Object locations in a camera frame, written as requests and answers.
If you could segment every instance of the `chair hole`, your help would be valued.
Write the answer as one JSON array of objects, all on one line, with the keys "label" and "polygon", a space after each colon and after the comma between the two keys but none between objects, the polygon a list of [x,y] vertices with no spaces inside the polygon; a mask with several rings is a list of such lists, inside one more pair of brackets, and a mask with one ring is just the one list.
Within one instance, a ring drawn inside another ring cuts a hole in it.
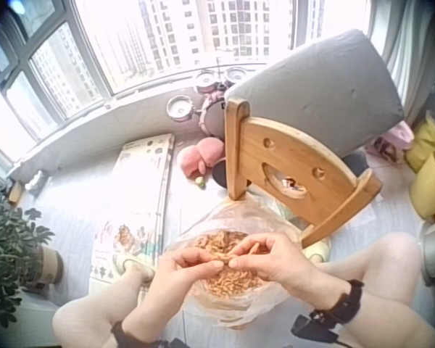
[{"label": "chair hole", "polygon": [[293,199],[303,199],[306,197],[307,189],[295,179],[283,174],[268,163],[262,164],[262,170],[266,180],[285,196]]},{"label": "chair hole", "polygon": [[326,178],[326,172],[324,169],[316,167],[312,170],[312,176],[314,176],[318,180],[324,180]]},{"label": "chair hole", "polygon": [[272,140],[270,140],[269,138],[264,138],[264,140],[262,141],[262,144],[264,145],[264,147],[266,149],[274,149],[274,147],[276,147],[276,145],[274,144],[274,142]]}]

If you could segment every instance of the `potted plant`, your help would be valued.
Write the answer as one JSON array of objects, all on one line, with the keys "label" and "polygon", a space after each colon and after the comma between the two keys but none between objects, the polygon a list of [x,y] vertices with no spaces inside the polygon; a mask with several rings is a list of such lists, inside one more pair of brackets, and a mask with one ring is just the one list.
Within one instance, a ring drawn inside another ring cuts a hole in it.
[{"label": "potted plant", "polygon": [[62,276],[61,257],[44,245],[54,233],[36,224],[40,217],[33,208],[13,209],[0,190],[0,324],[5,328],[16,322],[21,285],[39,287]]}]

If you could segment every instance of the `black cable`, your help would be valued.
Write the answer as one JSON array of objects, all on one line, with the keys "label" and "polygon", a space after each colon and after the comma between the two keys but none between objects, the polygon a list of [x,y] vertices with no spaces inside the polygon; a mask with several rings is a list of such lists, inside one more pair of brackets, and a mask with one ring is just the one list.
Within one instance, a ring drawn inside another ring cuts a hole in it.
[{"label": "black cable", "polygon": [[342,347],[353,348],[350,345],[343,343],[343,342],[340,342],[340,341],[335,341],[334,343],[337,343],[339,346],[342,346]]}]

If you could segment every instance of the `white floor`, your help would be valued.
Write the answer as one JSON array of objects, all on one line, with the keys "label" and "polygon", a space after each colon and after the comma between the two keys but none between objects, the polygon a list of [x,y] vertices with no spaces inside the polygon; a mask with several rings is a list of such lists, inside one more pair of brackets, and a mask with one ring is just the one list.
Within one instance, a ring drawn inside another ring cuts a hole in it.
[{"label": "white floor", "polygon": [[[214,181],[205,190],[191,185],[177,166],[175,157],[202,135],[176,137],[165,216],[164,245],[186,231],[226,195]],[[52,245],[65,263],[62,282],[53,286],[49,298],[57,305],[88,293],[91,247],[94,235],[106,220],[104,187],[119,151],[108,152],[54,173],[39,198],[25,194],[24,208],[42,211],[42,224],[55,232]],[[406,165],[393,166],[368,157],[369,165],[383,181],[380,196],[332,236],[331,260],[340,260],[392,231],[417,237],[423,221],[415,213],[408,196],[413,172]],[[413,308],[435,326],[435,288],[419,283]],[[289,329],[298,314],[308,309],[295,299],[287,300],[258,318],[243,331],[213,328],[205,320],[180,312],[165,330],[167,339],[178,337],[190,347],[314,347],[294,338]]]}]

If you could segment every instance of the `hand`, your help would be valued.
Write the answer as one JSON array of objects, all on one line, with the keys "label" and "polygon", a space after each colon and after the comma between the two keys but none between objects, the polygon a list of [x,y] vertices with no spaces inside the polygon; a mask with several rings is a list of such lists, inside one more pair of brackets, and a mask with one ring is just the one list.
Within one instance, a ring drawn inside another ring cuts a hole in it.
[{"label": "hand", "polygon": [[[256,244],[266,247],[269,254],[248,255]],[[280,283],[290,295],[310,303],[319,310],[331,309],[351,287],[346,281],[321,272],[302,253],[301,247],[279,233],[247,236],[229,254],[238,257],[229,262],[235,270],[252,270],[266,281]]]},{"label": "hand", "polygon": [[145,300],[123,321],[124,332],[143,342],[154,341],[179,311],[192,285],[216,276],[223,268],[222,261],[200,248],[162,255]]}]

